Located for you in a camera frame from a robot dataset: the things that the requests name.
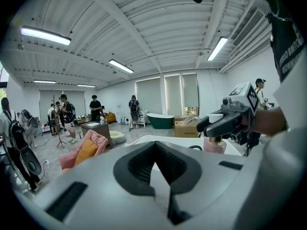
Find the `hair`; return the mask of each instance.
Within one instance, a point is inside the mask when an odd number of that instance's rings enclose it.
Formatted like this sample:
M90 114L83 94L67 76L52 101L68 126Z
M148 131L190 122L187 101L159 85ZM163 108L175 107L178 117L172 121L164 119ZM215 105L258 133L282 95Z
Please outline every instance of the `hair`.
M10 117L12 117L11 111L10 111L10 103L9 103L8 98L4 97L1 100L1 106L2 106L2 110L6 110L9 113Z
M64 98L65 100L67 100L67 95L62 94L62 95L61 95L61 99L63 99L63 98Z

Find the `bathtub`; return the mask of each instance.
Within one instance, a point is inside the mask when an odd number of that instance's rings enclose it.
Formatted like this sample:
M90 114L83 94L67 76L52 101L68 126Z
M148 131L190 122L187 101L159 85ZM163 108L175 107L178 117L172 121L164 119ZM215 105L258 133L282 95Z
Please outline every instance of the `bathtub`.
M174 124L174 116L148 113L148 119L156 129L170 129Z

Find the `logo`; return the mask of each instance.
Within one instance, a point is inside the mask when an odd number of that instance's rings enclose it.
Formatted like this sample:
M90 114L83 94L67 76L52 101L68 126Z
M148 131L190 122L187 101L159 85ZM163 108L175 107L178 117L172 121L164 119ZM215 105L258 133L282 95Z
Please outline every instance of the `logo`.
M240 85L237 85L234 90L232 90L232 92L230 93L230 95L239 95L242 90L244 89L244 87L246 86L246 84L240 84Z
M248 91L248 101L250 103L251 108L255 112L258 107L258 96L252 87L249 88Z

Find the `white table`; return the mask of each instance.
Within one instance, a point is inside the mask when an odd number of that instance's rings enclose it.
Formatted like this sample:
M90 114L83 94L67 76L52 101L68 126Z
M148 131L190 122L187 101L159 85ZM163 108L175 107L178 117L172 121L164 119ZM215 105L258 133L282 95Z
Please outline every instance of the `white table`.
M204 139L205 137L177 138L177 137L163 137L163 136L143 136L142 138L131 143L130 145L140 144L140 143L149 142L149 141L164 141L164 142L170 142L175 145L179 145L179 146L187 147L187 148L193 145L198 145L202 148ZM225 154L241 156L241 153L228 140L223 139L223 142L226 143ZM156 164L154 164L153 170L159 171L159 168Z

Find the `roller shade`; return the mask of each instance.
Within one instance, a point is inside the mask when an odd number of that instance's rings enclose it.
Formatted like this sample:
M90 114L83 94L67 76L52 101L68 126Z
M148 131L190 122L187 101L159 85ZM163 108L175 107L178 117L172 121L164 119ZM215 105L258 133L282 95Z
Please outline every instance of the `roller shade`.
M59 90L40 90L39 91L39 110L40 110L40 119L42 121L42 124L46 124L48 122L48 110L51 107L51 104L53 104L53 96L54 101L60 101L59 97L63 91Z
M168 115L182 115L180 76L165 77L165 92Z
M84 91L67 91L64 90L64 94L67 95L67 100L73 104L76 109L76 116L85 115L85 96Z
M136 94L141 109L162 114L160 78L136 82Z
M182 79L185 107L199 106L197 75L182 75Z

